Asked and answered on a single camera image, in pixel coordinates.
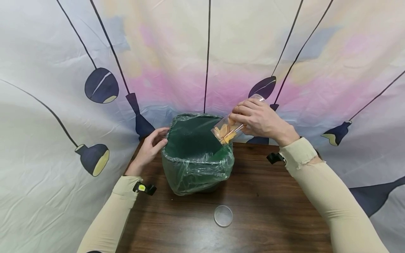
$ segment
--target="black device on wrist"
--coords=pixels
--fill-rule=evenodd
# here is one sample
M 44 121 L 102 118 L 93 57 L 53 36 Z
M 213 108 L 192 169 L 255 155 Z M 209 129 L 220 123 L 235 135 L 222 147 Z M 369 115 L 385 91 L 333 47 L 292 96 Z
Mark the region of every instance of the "black device on wrist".
M 141 183 L 140 181 L 138 181 L 135 184 L 134 189 L 133 189 L 134 192 L 142 191 L 150 196 L 152 196 L 156 190 L 157 190 L 156 186 L 154 186 L 152 184 L 149 184 L 148 186 L 146 186 L 143 183 Z
M 271 164 L 275 164 L 276 162 L 284 162 L 284 164 L 287 163 L 285 158 L 280 155 L 280 153 L 270 153 L 266 158 Z

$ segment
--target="brown table surface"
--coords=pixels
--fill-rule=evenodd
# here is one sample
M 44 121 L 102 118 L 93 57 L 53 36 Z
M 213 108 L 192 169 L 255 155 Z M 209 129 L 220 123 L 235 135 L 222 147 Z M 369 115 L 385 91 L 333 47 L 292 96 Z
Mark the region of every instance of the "brown table surface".
M 276 146 L 235 143 L 230 178 L 213 193 L 177 196 L 159 155 L 144 172 L 158 189 L 139 194 L 117 252 L 253 253 L 332 252 L 326 223 L 283 164 L 266 156 Z M 233 222 L 216 225 L 213 214 L 227 205 Z

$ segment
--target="green trash can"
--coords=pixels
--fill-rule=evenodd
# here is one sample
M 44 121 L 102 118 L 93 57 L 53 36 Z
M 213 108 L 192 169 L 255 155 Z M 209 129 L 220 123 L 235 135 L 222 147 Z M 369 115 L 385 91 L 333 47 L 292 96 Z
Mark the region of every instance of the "green trash can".
M 172 120 L 162 163 L 176 195 L 204 191 L 229 178 L 234 164 L 232 144 L 222 146 L 211 132 L 221 118 L 184 113 Z

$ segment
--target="hand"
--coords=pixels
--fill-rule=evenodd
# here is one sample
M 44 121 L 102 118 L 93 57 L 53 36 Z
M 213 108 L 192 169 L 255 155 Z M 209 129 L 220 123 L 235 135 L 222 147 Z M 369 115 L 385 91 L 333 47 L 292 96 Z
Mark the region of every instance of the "hand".
M 169 128 L 158 128 L 146 137 L 134 161 L 129 165 L 125 175 L 140 176 L 144 167 L 167 144 L 166 134 Z
M 257 99 L 240 102 L 229 117 L 247 125 L 242 129 L 244 134 L 274 139 L 282 147 L 300 138 L 292 125 L 281 119 L 268 104 Z

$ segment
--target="plastic jar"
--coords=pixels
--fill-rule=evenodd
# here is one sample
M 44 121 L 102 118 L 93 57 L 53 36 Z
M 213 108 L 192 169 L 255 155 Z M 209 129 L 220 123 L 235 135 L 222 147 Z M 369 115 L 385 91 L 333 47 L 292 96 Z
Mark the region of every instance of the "plastic jar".
M 250 98 L 255 98 L 259 101 L 265 101 L 264 97 L 259 94 L 253 94 Z M 242 128 L 245 126 L 239 122 L 235 122 L 229 118 L 229 115 L 221 119 L 212 129 L 211 132 L 215 135 L 222 145 L 229 144 L 232 139 L 242 134 Z

